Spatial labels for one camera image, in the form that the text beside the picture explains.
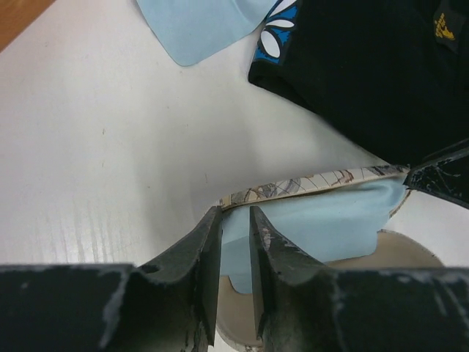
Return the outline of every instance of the beige circular base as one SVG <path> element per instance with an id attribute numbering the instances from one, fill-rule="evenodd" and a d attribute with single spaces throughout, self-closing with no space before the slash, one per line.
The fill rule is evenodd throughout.
<path id="1" fill-rule="evenodd" d="M 326 263 L 331 268 L 438 268 L 441 261 L 410 238 L 392 231 L 378 233 L 376 251 L 365 257 Z M 229 277 L 220 278 L 217 329 L 223 340 L 239 352 L 262 351 L 256 339 L 252 295 L 235 291 Z"/>

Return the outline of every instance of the black fabric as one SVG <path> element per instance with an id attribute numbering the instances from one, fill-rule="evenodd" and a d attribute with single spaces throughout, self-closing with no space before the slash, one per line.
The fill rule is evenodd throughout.
<path id="1" fill-rule="evenodd" d="M 458 21 L 468 17 L 469 0 L 446 2 Z M 437 42 L 440 5 L 297 0 L 284 58 L 275 63 L 258 55 L 248 79 L 389 163 L 419 164 L 469 136 L 469 21 L 455 33 L 455 53 Z"/>

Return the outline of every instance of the light blue cloth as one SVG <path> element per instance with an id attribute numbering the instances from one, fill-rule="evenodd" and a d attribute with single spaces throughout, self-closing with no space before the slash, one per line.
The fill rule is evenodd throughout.
<path id="1" fill-rule="evenodd" d="M 278 199 L 256 205 L 272 225 L 321 262 L 370 255 L 377 232 L 405 196 L 402 178 L 338 188 L 324 194 Z M 220 275 L 239 293 L 252 293 L 249 205 L 224 215 Z"/>
<path id="2" fill-rule="evenodd" d="M 276 0 L 137 0 L 169 56 L 194 65 L 251 33 Z"/>

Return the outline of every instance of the white flower pattern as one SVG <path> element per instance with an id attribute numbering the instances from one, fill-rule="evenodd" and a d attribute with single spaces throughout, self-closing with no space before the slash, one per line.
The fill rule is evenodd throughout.
<path id="1" fill-rule="evenodd" d="M 295 5 L 298 0 L 280 0 L 277 2 L 276 6 L 270 11 L 267 16 L 267 23 L 265 28 L 261 32 L 260 37 L 260 46 L 264 55 L 267 55 L 267 59 L 271 58 L 274 62 L 278 62 L 281 57 L 282 48 L 284 47 L 285 40 L 278 35 L 276 30 L 289 31 L 295 24 L 292 20 L 296 16 L 297 9 L 294 8 L 294 11 L 289 11 Z"/>

